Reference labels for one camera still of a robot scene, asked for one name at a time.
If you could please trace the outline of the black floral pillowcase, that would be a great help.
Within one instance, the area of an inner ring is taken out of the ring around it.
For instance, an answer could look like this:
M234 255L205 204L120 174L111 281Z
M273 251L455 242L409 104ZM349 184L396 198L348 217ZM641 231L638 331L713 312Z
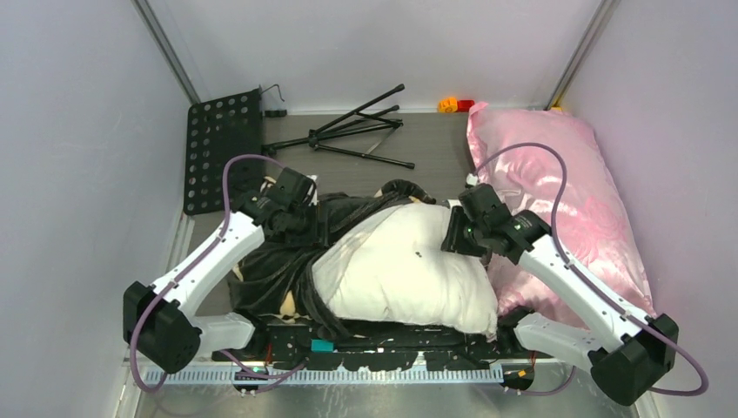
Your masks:
M437 200L404 179L385 183L377 197L349 196L344 192L319 196L319 203L327 212L330 244L377 212L416 202L435 204ZM350 331L320 299L312 277L312 265L326 252L327 248L320 244L265 242L226 275L232 311L245 316L281 315L280 308L291 298L297 313L320 324L330 340L351 338Z

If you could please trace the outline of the white pillow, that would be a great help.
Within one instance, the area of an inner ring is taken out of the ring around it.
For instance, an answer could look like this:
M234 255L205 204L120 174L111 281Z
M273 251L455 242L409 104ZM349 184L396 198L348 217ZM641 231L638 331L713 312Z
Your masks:
M452 327L494 337L498 299L480 260L444 252L451 210L410 203L363 220L312 264L340 320Z

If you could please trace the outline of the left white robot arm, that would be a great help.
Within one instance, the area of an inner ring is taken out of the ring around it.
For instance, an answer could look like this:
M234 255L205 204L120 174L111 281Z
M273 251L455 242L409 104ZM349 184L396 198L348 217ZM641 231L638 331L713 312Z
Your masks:
M255 361L267 339L240 313L199 317L210 291L267 240L311 241L318 232L318 178L285 168L276 183L237 197L208 240L167 274L124 292L124 340L163 372L175 374L217 351Z

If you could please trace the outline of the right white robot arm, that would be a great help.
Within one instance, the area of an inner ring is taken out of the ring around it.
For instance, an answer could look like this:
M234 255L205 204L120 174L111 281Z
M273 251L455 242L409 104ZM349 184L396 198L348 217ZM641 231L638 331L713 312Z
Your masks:
M676 322L622 299L563 247L545 220L529 210L511 213L490 185L461 193L441 248L509 260L546 284L586 325L570 327L531 308L516 308L496 335L504 355L549 354L589 373L622 406L635 404L673 368Z

